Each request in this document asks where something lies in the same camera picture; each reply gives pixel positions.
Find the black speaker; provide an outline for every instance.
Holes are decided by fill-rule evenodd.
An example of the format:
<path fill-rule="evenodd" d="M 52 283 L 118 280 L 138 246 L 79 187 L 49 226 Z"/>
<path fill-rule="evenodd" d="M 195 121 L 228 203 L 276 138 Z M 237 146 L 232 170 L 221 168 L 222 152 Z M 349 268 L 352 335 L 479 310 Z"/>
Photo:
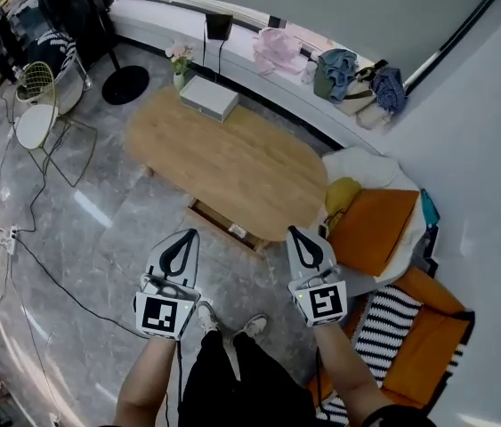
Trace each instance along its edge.
<path fill-rule="evenodd" d="M 229 14 L 206 15 L 206 37 L 208 39 L 229 39 L 232 30 L 232 16 Z"/>

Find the white shoe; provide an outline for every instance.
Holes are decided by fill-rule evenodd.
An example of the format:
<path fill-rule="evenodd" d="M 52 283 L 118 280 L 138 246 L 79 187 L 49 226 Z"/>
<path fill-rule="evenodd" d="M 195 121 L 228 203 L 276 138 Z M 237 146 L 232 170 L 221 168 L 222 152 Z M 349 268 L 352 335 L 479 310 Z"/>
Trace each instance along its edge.
<path fill-rule="evenodd" d="M 198 303 L 197 315 L 198 325 L 201 329 L 203 329 L 205 335 L 211 331 L 219 330 L 218 321 L 216 320 L 216 316 L 214 315 L 213 307 L 211 307 L 208 302 Z"/>
<path fill-rule="evenodd" d="M 268 315 L 264 313 L 250 318 L 244 328 L 242 328 L 232 336 L 232 340 L 234 340 L 237 335 L 244 332 L 250 338 L 254 339 L 256 343 L 261 343 L 268 335 L 269 320 L 270 319 L 268 318 Z"/>

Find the black fan stand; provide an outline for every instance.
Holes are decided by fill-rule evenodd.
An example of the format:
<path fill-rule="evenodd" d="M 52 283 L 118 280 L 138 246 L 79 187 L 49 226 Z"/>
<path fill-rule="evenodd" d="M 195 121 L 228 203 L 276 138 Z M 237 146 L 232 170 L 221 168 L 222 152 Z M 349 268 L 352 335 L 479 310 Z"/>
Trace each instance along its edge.
<path fill-rule="evenodd" d="M 116 54 L 111 48 L 108 31 L 104 26 L 103 20 L 101 19 L 100 12 L 98 12 L 97 6 L 93 0 L 88 0 L 92 11 L 98 14 L 98 21 L 100 22 L 101 30 L 106 41 L 106 46 L 108 46 L 108 55 L 111 58 L 112 63 L 116 71 L 111 74 L 104 86 L 101 89 L 101 95 L 108 104 L 112 105 L 122 105 L 129 103 L 145 92 L 149 85 L 149 73 L 144 67 L 139 67 L 137 65 L 132 65 L 129 67 L 121 67 L 119 61 L 117 61 Z"/>

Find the wooden coffee table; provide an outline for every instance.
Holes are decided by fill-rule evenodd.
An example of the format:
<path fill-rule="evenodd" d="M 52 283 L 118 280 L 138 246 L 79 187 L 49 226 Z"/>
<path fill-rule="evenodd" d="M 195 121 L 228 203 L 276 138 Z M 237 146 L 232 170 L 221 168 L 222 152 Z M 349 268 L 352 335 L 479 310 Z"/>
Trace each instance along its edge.
<path fill-rule="evenodd" d="M 327 173 L 291 133 L 237 106 L 219 123 L 182 105 L 173 87 L 155 92 L 131 119 L 125 146 L 195 199 L 191 211 L 256 250 L 309 227 L 324 207 Z"/>

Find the flower vase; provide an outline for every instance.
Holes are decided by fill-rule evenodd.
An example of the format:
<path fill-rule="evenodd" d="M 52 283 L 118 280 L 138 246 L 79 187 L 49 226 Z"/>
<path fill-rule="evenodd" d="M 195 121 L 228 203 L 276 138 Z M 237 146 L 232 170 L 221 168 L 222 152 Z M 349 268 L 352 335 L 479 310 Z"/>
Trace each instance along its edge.
<path fill-rule="evenodd" d="M 177 92 L 180 92 L 181 89 L 185 86 L 185 75 L 179 72 L 173 74 L 173 84 L 177 89 Z"/>

